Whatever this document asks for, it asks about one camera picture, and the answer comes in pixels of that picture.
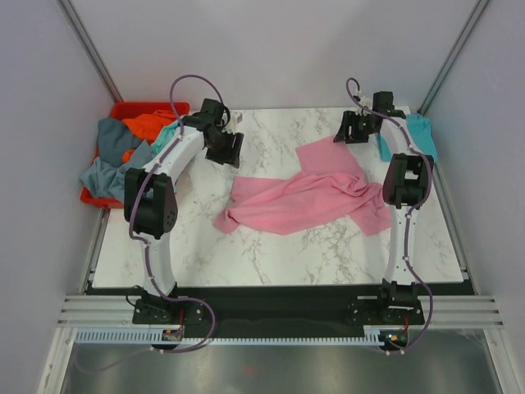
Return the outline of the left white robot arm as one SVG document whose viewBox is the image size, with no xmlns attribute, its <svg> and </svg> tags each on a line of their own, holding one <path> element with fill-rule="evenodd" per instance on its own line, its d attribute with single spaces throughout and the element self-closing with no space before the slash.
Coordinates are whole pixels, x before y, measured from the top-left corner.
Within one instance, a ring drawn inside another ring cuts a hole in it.
<svg viewBox="0 0 525 394">
<path fill-rule="evenodd" d="M 199 111 L 181 118 L 176 134 L 152 162 L 126 171 L 124 216 L 130 238 L 144 247 L 145 279 L 134 306 L 134 324 L 179 320 L 170 253 L 171 230 L 178 215 L 175 183 L 202 150 L 215 163 L 240 166 L 244 135 L 226 130 L 230 119 L 230 110 L 222 102 L 206 98 Z"/>
</svg>

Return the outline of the pink t shirt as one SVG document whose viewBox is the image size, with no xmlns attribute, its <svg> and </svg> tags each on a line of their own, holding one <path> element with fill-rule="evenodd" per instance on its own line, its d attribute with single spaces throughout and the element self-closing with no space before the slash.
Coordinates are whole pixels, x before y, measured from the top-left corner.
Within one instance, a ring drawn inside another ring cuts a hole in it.
<svg viewBox="0 0 525 394">
<path fill-rule="evenodd" d="M 298 147 L 296 155 L 301 171 L 289 179 L 237 176 L 231 204 L 217 215 L 215 228 L 289 235 L 344 216 L 366 236 L 390 227 L 382 184 L 368 180 L 347 145 L 327 137 Z"/>
</svg>

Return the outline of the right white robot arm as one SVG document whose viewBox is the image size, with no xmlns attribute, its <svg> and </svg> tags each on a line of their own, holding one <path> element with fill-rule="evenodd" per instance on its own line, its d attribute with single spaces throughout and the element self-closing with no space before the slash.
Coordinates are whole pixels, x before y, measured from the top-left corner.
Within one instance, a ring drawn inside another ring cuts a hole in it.
<svg viewBox="0 0 525 394">
<path fill-rule="evenodd" d="M 379 135 L 391 155 L 382 187 L 391 217 L 386 272 L 373 297 L 359 296 L 350 302 L 350 316 L 361 325 L 423 325 L 426 320 L 418 288 L 425 289 L 429 301 L 433 301 L 433 294 L 415 272 L 412 260 L 418 216 L 431 193 L 434 159 L 410 136 L 406 115 L 395 108 L 391 92 L 376 92 L 368 105 L 359 91 L 347 92 L 357 109 L 343 113 L 333 141 L 360 144 L 370 135 Z"/>
</svg>

